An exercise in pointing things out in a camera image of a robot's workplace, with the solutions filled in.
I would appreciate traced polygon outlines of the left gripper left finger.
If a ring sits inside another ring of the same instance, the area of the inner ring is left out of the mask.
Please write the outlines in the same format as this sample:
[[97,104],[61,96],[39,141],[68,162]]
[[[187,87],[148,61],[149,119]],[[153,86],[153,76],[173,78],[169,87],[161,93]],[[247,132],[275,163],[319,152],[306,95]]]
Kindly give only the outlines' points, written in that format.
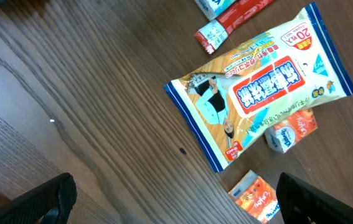
[[76,183],[65,172],[0,207],[0,224],[66,224],[76,200]]

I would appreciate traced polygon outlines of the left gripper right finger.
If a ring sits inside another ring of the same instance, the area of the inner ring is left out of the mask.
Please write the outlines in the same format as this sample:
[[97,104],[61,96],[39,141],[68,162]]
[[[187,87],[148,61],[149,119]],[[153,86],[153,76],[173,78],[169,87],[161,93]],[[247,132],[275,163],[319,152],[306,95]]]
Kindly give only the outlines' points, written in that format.
[[285,224],[353,224],[353,208],[311,184],[283,172],[276,196]]

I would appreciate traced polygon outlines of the small orange box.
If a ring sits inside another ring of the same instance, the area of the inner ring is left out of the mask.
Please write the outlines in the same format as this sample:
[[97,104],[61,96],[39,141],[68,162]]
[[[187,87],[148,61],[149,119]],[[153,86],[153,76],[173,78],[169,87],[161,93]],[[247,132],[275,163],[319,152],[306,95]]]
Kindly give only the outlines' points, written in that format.
[[268,128],[265,138],[272,150],[284,154],[317,128],[313,110],[310,108],[297,111]]
[[228,195],[261,223],[268,223],[280,211],[275,189],[252,170],[236,183]]

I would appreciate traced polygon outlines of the large yellow snack bag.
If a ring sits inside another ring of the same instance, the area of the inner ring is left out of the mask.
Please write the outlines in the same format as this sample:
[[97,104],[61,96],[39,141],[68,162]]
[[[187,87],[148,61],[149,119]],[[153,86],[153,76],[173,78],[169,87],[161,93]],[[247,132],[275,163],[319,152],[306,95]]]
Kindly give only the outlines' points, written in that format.
[[299,110],[353,95],[315,2],[164,89],[212,170],[226,169],[269,127]]

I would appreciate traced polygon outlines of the red stick packet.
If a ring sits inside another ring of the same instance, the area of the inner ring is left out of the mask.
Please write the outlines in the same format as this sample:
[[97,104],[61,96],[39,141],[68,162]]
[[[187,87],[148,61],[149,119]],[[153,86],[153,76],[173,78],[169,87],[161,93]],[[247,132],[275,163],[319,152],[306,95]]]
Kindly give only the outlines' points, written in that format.
[[200,28],[195,39],[207,51],[214,53],[230,34],[258,14],[274,0],[238,0],[223,13]]

